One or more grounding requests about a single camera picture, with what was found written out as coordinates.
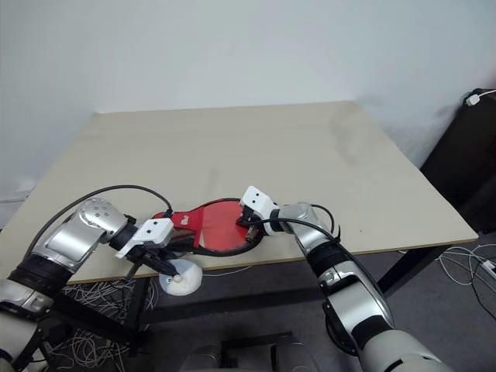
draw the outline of black table frame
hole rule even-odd
[[[416,274],[433,262],[449,246],[435,246],[409,250],[379,280],[378,284],[386,297],[391,296]],[[123,324],[88,308],[64,294],[55,298],[50,316],[62,319],[70,325],[88,330],[99,336],[130,347],[131,355],[143,344],[146,335],[140,332],[140,326],[150,323],[169,322],[243,310],[254,310],[307,301],[323,300],[318,287],[265,294],[239,296],[233,298],[213,299],[188,305],[175,305],[151,311],[143,311],[150,277],[136,280],[131,305]]]

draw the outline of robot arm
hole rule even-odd
[[[449,372],[445,364],[405,331],[394,328],[387,302],[374,279],[339,244],[308,203],[279,207],[250,186],[239,221],[261,225],[267,235],[293,234],[319,280],[334,343],[358,355],[367,372]]]
[[[134,271],[146,264],[164,274],[177,274],[167,262],[170,257],[157,249],[171,240],[172,221],[149,219],[139,228],[134,223],[135,219],[106,200],[87,199],[0,281],[0,363],[11,363],[15,370],[25,367],[40,343],[37,321],[99,243],[118,250],[117,257],[132,261]]]

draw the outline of floor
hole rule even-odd
[[[496,234],[483,236],[478,243],[496,243]],[[479,253],[485,257],[496,256],[496,247],[483,248]],[[361,256],[360,260],[379,278],[399,257],[400,253],[379,253]],[[462,270],[452,268],[458,277],[466,275]],[[279,263],[252,267],[228,276],[204,277],[197,293],[186,298],[162,294],[160,303],[166,306],[307,288],[313,284],[315,277],[306,262]],[[487,306],[496,312],[496,296],[482,286],[480,292]],[[496,370],[496,323],[479,306],[472,288],[454,284],[437,262],[393,294],[389,302],[396,326],[420,339],[454,370]],[[175,372],[195,347],[227,339],[292,331],[308,347],[322,371],[360,371],[358,360],[340,352],[329,340],[320,305],[320,301],[314,301],[153,325],[154,341],[145,347],[150,355],[129,359],[127,370]],[[266,370],[270,366],[268,355],[268,349],[264,347],[240,350],[239,366]]]

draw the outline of power strip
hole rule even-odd
[[[484,261],[481,266],[496,281],[496,266],[489,260]]]

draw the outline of beige tabletop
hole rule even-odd
[[[153,188],[188,210],[254,185],[279,204],[327,206],[352,253],[407,250],[477,238],[456,210],[353,102],[95,115],[0,233],[0,274],[36,231],[83,194],[113,184]],[[139,222],[163,211],[137,190],[102,195]],[[72,281],[123,276],[131,264],[100,246]],[[235,257],[192,259],[204,268],[301,259],[291,236],[267,237]],[[142,267],[138,274],[153,273]]]

